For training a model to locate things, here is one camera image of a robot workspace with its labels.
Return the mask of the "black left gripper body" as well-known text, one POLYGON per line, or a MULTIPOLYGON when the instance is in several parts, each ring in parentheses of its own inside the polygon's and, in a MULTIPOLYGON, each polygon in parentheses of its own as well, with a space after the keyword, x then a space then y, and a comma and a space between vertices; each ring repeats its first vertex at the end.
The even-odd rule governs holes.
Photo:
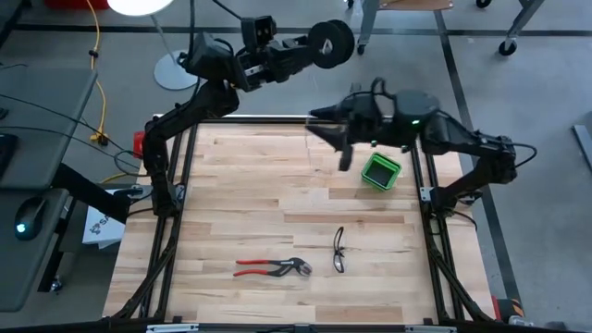
POLYGON ((279 42, 254 51, 242 48, 234 55, 233 86, 245 92, 259 89, 264 83, 281 83, 290 77, 287 49, 279 42))

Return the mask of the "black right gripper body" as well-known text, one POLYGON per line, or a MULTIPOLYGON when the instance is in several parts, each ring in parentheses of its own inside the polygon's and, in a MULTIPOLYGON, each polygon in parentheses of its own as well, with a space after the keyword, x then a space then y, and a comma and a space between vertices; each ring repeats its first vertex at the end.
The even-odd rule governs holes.
POLYGON ((353 92, 344 99, 346 109, 346 143, 402 143, 402 136, 392 121, 385 117, 376 98, 385 99, 396 111, 397 97, 387 92, 353 92))

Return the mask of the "black cable spool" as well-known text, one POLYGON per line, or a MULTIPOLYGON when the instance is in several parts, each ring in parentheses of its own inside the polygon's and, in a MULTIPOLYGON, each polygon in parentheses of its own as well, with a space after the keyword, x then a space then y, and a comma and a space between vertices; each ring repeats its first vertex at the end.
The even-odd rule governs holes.
POLYGON ((332 19, 316 23, 308 32, 308 47, 313 62, 330 69, 347 62, 355 41, 351 28, 342 20, 332 19))

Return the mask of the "green plastic bin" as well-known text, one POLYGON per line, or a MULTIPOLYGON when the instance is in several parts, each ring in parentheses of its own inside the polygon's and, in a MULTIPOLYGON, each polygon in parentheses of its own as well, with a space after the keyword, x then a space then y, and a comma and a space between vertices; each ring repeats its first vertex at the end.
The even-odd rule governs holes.
POLYGON ((364 165, 361 176, 362 180, 371 186, 381 191, 389 191, 393 188, 401 170, 400 163, 382 153, 374 152, 364 165))

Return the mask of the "metal cart with casters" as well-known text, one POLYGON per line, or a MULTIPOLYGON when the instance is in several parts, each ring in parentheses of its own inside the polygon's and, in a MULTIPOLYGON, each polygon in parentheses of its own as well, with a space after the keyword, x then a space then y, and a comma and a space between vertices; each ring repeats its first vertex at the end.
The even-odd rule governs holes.
POLYGON ((362 21, 360 34, 356 44, 359 56, 364 54, 365 47, 375 26, 378 11, 417 11, 435 12, 453 8, 453 0, 360 0, 362 21))
POLYGON ((498 54, 500 56, 511 56, 517 50, 517 38, 524 29, 525 25, 536 14, 540 7, 546 0, 518 0, 522 9, 513 19, 512 25, 504 32, 501 31, 481 31, 475 35, 479 37, 500 37, 504 39, 498 46, 498 54))

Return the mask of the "white floor lamp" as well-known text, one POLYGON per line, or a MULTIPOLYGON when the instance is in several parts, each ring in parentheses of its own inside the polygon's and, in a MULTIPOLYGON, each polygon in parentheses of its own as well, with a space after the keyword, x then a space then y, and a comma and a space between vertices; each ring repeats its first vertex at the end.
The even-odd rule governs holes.
POLYGON ((112 10, 127 17, 148 17, 151 19, 162 43, 166 55, 158 60, 154 66, 156 83, 170 91, 181 91, 193 87, 197 77, 188 74, 179 64, 181 51, 174 51, 167 41, 167 37, 159 23, 156 14, 167 8, 174 0, 107 0, 112 10))

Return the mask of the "clear safety glasses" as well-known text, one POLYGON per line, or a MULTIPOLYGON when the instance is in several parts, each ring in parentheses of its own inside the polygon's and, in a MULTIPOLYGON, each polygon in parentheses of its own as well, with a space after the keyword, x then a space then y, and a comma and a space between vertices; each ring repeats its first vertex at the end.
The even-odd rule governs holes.
POLYGON ((343 274, 345 272, 345 265, 343 263, 345 248, 341 245, 341 240, 344 232, 344 227, 339 227, 333 239, 333 266, 335 270, 343 274))

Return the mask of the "black support beam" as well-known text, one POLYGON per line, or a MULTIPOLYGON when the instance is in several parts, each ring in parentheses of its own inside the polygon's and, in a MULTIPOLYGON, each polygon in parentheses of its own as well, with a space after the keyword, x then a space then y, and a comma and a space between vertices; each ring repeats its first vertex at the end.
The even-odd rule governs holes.
POLYGON ((68 165, 61 163, 58 166, 52 180, 52 186, 67 190, 76 200, 123 224, 127 221, 130 208, 130 198, 128 196, 107 192, 68 165))

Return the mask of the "white printed cardboard box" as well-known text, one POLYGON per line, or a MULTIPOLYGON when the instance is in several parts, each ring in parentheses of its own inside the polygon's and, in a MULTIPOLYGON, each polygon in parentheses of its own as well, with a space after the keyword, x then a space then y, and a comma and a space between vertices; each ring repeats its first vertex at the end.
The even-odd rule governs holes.
POLYGON ((81 242, 104 249, 121 242, 124 232, 125 225, 123 223, 89 206, 81 242))

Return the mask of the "orange black striped block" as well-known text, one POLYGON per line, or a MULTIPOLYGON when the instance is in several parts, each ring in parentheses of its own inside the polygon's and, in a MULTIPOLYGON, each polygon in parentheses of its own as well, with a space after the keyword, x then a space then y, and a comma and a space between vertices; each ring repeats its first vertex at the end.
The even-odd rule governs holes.
POLYGON ((492 296, 494 314, 498 321, 514 326, 532 327, 524 315, 521 303, 516 299, 499 299, 492 296))

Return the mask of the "black computer mouse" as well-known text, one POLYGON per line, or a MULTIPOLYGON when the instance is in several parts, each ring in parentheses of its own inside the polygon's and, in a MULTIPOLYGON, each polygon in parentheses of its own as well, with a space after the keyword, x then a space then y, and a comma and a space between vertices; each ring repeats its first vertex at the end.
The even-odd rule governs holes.
POLYGON ((15 213, 15 236, 20 241, 31 241, 41 231, 46 200, 41 196, 25 200, 15 213))

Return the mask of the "grey desk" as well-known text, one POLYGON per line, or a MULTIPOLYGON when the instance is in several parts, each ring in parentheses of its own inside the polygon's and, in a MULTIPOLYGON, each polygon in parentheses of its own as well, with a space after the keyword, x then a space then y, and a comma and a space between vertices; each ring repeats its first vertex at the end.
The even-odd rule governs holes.
POLYGON ((0 312, 20 310, 68 200, 52 180, 78 125, 96 79, 84 68, 15 67, 0 71, 0 134, 17 137, 0 175, 0 312), (15 236, 15 213, 31 197, 46 200, 43 226, 33 240, 15 236))

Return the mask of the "black table frame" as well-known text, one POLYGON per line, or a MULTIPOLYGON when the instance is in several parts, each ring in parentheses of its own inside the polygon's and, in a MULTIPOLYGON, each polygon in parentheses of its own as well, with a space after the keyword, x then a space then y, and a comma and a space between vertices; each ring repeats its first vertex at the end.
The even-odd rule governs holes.
POLYGON ((428 158, 385 148, 402 165, 395 187, 378 191, 361 171, 366 144, 352 167, 308 134, 302 123, 232 119, 200 126, 183 139, 189 179, 170 280, 154 285, 150 310, 215 324, 419 324, 437 315, 417 190, 448 185, 459 157, 428 158), (333 239, 344 227, 345 272, 333 266, 333 239), (244 275, 237 260, 298 257, 313 272, 244 275))

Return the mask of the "red-handled black pliers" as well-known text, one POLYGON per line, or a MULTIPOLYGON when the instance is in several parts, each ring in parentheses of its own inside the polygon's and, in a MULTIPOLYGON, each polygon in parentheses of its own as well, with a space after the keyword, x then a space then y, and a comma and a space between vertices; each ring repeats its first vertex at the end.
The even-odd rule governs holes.
POLYGON ((264 270, 264 269, 245 269, 233 274, 234 277, 240 277, 244 275, 263 275, 274 278, 282 278, 289 272, 294 270, 298 275, 303 277, 309 277, 313 269, 303 259, 298 257, 292 257, 288 260, 237 260, 238 265, 274 265, 277 267, 275 270, 264 270))

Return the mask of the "silver metal bracket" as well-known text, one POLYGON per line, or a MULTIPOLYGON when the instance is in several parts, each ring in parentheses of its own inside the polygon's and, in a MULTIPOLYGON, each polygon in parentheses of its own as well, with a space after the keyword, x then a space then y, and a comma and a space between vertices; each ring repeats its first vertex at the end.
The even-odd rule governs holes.
POLYGON ((158 324, 146 327, 145 333, 198 333, 196 323, 158 324))
POLYGON ((415 325, 406 326, 404 333, 458 333, 456 327, 415 325))

